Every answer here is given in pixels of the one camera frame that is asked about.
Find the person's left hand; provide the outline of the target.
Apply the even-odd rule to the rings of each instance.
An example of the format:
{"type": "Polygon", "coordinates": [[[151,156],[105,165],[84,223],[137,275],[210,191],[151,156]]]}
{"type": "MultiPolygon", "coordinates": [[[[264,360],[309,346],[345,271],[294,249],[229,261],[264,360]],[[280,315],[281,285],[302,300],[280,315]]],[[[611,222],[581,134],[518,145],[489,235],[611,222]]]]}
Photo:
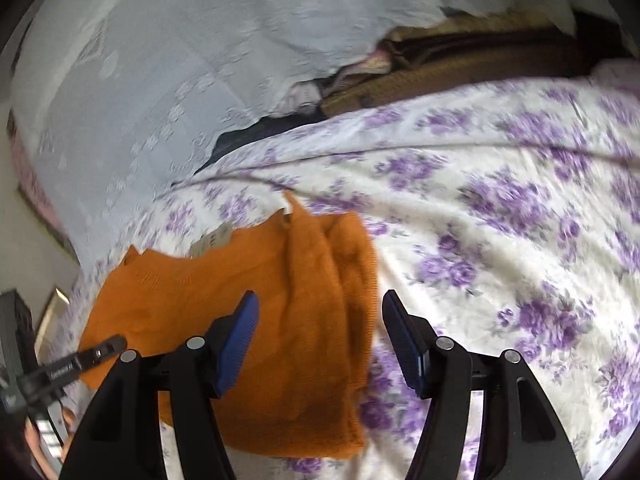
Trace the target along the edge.
{"type": "MultiPolygon", "coordinates": [[[[62,408],[62,415],[68,433],[67,440],[62,447],[61,452],[61,460],[65,460],[68,450],[70,449],[70,445],[72,444],[73,438],[75,437],[73,429],[75,427],[76,416],[74,412],[69,408],[66,408],[66,406],[62,408]]],[[[58,480],[58,473],[54,471],[49,461],[47,460],[47,457],[42,452],[38,429],[32,424],[29,419],[26,419],[25,422],[24,437],[30,449],[30,452],[32,453],[32,457],[38,464],[43,477],[48,480],[58,480]]]]}

